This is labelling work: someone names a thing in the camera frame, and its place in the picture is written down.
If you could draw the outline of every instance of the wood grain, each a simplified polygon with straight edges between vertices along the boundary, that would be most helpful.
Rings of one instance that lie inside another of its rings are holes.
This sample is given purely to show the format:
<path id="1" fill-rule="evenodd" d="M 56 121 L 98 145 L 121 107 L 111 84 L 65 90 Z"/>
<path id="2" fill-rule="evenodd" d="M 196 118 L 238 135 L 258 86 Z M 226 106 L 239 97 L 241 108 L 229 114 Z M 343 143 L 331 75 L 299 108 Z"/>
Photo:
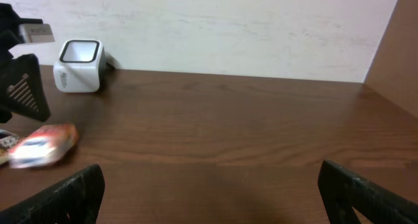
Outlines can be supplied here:
<path id="1" fill-rule="evenodd" d="M 365 83 L 418 117 L 418 3 L 398 0 Z"/>
<path id="2" fill-rule="evenodd" d="M 0 209 L 98 163 L 98 223 L 327 223 L 326 158 L 418 201 L 418 121 L 361 84 L 117 71 L 100 93 L 65 94 L 51 67 L 42 77 L 47 123 L 82 138 L 57 166 L 2 168 Z"/>

